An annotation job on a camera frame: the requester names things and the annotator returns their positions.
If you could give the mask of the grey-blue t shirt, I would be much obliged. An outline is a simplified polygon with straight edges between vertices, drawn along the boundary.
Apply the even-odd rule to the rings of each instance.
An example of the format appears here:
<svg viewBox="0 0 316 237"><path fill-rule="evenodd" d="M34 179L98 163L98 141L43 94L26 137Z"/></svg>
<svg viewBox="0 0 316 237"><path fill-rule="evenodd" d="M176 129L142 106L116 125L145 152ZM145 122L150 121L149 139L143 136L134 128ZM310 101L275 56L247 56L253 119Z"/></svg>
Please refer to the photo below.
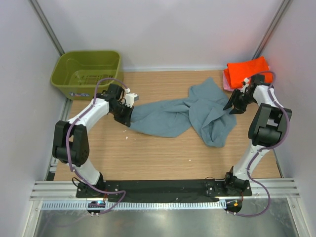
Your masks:
<svg viewBox="0 0 316 237"><path fill-rule="evenodd" d="M189 88L188 96L136 106L130 129L139 133L176 138L193 128L208 147L221 148L237 119L224 110L227 95L213 78Z"/></svg>

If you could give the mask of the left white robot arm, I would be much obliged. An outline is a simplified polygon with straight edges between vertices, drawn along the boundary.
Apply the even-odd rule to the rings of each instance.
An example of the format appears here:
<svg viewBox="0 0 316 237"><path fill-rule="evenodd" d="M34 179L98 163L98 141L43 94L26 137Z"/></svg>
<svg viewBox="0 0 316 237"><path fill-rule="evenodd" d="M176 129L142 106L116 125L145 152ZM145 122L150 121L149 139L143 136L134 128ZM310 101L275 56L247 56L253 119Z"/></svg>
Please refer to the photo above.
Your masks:
<svg viewBox="0 0 316 237"><path fill-rule="evenodd" d="M103 175L89 159L88 132L104 116L112 114L114 120L130 127L134 102L138 95L111 83L107 90L95 92L91 102L75 117L58 121L54 129L52 155L69 166L95 198L105 191Z"/></svg>

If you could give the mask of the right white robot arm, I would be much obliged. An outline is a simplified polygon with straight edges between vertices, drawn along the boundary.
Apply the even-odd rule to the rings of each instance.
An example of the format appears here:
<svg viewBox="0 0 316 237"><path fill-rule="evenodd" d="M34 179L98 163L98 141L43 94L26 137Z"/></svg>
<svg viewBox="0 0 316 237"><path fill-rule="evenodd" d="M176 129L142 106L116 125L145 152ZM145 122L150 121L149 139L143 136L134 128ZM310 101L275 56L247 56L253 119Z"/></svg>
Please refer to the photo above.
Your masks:
<svg viewBox="0 0 316 237"><path fill-rule="evenodd" d="M251 103L258 110L249 127L249 146L244 155L226 173L223 191L227 195L239 195L249 189L251 174L262 157L280 146L289 132L292 111L285 108L275 96L273 83L265 82L265 72L256 73L242 82L241 89L235 89L224 110L231 115L243 114Z"/></svg>

